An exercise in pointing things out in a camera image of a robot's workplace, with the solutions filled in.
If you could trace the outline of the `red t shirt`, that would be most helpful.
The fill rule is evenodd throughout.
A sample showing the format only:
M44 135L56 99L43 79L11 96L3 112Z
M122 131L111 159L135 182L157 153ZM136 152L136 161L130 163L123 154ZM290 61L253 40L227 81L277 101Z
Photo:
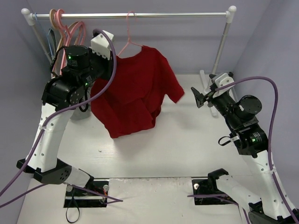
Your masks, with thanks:
M115 139L154 128L165 95L177 103L184 93L167 59L143 46L135 56L117 58L114 80L91 110Z

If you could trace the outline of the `thin pink wire hanger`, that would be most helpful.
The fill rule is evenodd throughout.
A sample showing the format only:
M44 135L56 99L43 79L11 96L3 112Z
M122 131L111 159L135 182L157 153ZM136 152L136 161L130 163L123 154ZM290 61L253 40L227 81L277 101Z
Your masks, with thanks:
M121 51L118 53L118 57L120 57L120 55L123 53L123 51L129 46L129 45L135 45L135 46L138 46L138 47L142 47L142 45L138 44L138 43L135 43L132 41L131 39L131 33L130 33L130 23L129 23L129 16L130 15L133 15L134 19L137 20L137 16L136 16L136 13L134 11L129 11L127 13L127 16L126 16L126 23L127 23L127 42L126 44L124 45L124 47L121 49Z

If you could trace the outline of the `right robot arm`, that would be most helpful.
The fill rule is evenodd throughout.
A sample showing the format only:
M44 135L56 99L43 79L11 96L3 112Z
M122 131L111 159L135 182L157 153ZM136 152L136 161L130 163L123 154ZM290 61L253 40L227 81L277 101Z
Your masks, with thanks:
M192 92L197 107L208 104L224 118L229 135L218 140L220 146L233 143L252 173L255 194L220 168L206 179L193 181L192 198L196 205L231 203L238 206L244 224L296 224L299 210L287 196L272 159L272 131L265 132L256 115L261 101L252 95L235 101L229 90L236 84L228 73L210 75L212 84L206 94Z

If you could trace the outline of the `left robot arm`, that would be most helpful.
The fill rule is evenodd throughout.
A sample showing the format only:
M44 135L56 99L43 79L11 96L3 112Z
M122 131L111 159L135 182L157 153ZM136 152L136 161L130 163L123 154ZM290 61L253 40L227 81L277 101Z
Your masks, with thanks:
M82 45L62 46L60 50L65 53L67 65L60 76L46 84L34 144L16 166L42 184L74 185L87 196L93 191L94 177L60 160L58 150L75 109L98 98L112 83L116 52L113 45L108 47L110 56Z

